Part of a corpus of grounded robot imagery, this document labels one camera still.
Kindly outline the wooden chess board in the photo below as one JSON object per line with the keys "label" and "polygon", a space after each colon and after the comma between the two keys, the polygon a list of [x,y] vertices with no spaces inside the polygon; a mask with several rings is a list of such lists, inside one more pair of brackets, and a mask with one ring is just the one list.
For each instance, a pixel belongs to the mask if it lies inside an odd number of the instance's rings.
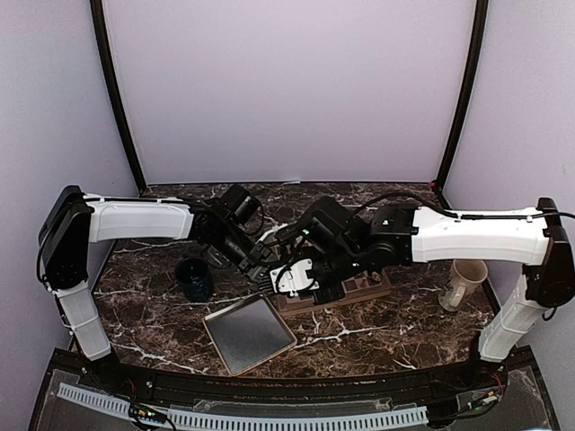
{"label": "wooden chess board", "polygon": [[275,295],[272,299],[272,304],[282,317],[288,317],[305,312],[316,312],[326,308],[373,300],[389,295],[392,292],[392,284],[384,271],[381,274],[364,272],[343,281],[341,287],[344,296],[334,302],[315,304],[314,295],[309,293],[308,295],[294,298]]}

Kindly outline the metal tray wooden rim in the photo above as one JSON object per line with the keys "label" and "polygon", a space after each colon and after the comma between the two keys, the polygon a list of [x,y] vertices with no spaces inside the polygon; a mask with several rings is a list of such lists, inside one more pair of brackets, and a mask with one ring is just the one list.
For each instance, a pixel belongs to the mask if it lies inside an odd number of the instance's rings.
{"label": "metal tray wooden rim", "polygon": [[203,319],[227,372],[244,374],[291,349],[296,336],[261,295],[252,295]]}

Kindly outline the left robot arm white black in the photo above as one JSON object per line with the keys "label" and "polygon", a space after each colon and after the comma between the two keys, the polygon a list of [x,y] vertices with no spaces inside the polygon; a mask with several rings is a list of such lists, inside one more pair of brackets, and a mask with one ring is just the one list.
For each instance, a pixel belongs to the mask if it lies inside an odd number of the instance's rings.
{"label": "left robot arm white black", "polygon": [[126,370],[110,357],[90,288],[89,250],[123,240],[193,241],[215,248],[252,280],[281,261],[264,242],[243,230],[259,202],[234,185],[223,196],[198,198],[118,198],[65,187],[40,229],[36,277],[52,293],[64,323],[93,363],[91,375],[107,391],[120,391]]}

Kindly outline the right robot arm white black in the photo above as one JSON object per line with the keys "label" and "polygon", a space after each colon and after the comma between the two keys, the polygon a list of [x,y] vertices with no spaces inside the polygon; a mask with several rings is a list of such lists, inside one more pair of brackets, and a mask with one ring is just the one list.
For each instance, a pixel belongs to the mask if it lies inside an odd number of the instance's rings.
{"label": "right robot arm white black", "polygon": [[511,297],[481,332],[477,356],[459,368],[458,381],[476,390],[544,311],[574,296],[574,258],[562,216],[551,199],[540,198],[536,207],[485,213],[382,205],[365,220],[358,210],[322,198],[296,229],[314,248],[296,261],[292,280],[301,292],[388,266],[446,259],[521,264]]}

